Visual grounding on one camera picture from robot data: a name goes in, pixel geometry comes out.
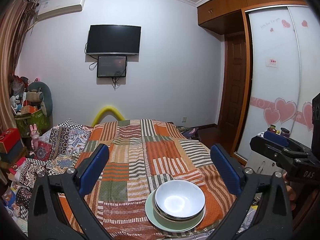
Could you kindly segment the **person's right hand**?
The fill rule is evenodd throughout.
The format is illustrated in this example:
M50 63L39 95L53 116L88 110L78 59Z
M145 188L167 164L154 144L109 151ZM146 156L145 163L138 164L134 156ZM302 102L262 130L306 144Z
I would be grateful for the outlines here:
M287 194L290 200L290 206L291 206L291 210L293 211L296 208L296 192L294 191L294 189L291 187L290 182L287 180L286 178L287 173L283 174L283 180L285 182L285 186L286 186L286 190L287 190Z

